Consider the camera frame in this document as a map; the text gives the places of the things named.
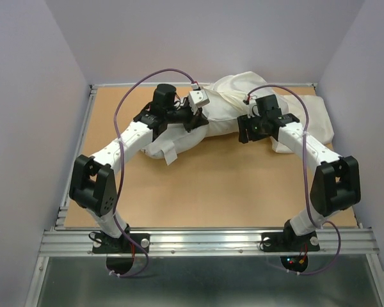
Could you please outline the white pillow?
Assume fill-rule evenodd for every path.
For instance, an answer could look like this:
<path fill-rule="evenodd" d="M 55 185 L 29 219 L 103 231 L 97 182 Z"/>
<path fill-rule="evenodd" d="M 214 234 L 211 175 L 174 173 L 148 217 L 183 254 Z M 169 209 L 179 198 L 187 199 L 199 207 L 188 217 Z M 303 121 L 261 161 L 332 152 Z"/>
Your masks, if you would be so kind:
<path fill-rule="evenodd" d="M 178 154 L 199 144 L 206 137 L 208 128 L 208 125 L 203 125 L 188 132 L 181 124 L 170 124 L 155 141 L 141 151 L 152 159 L 164 159 L 170 165 Z"/>

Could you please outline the cream pillowcase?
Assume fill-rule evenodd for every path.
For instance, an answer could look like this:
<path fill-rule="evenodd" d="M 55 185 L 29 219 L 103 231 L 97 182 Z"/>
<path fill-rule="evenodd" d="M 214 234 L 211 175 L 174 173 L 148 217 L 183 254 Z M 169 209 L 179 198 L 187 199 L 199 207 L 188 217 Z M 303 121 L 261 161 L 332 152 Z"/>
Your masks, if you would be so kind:
<path fill-rule="evenodd" d="M 297 118 L 307 132 L 322 144 L 332 142 L 334 131 L 324 100 L 316 95 L 280 95 L 254 72 L 222 77 L 207 86 L 209 104 L 203 114 L 209 121 L 206 137 L 238 132 L 242 127 L 248 137 L 271 130 L 271 120 Z"/>

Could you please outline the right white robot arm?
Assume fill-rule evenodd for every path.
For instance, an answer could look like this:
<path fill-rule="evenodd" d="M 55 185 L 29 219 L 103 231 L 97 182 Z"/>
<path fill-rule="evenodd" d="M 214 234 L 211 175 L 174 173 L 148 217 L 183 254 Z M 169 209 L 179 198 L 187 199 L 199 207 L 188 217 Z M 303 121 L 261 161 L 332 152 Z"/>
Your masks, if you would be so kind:
<path fill-rule="evenodd" d="M 266 251 L 297 251 L 329 218 L 360 201 L 358 161 L 333 152 L 311 136 L 295 115 L 282 112 L 275 95 L 257 98 L 255 108 L 256 112 L 237 119 L 239 142 L 272 138 L 301 158 L 304 172 L 314 174 L 312 183 L 305 184 L 306 208 L 288 220 L 282 232 L 262 243 Z"/>

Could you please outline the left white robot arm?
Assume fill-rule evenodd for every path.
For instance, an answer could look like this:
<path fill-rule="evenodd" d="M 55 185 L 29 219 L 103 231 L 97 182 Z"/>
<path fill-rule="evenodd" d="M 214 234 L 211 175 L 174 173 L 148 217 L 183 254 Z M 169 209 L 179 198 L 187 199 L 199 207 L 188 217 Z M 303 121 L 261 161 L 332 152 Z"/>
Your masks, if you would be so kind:
<path fill-rule="evenodd" d="M 91 156 L 80 155 L 74 161 L 69 198 L 85 209 L 101 231 L 90 236 L 97 248 L 125 252 L 134 246 L 130 227 L 116 210 L 125 164 L 141 149 L 151 145 L 170 124 L 179 124 L 184 132 L 208 125 L 203 107 L 209 103 L 206 92 L 193 83 L 192 90 L 177 100 L 177 89 L 158 84 L 152 100 L 133 118 L 116 139 Z"/>

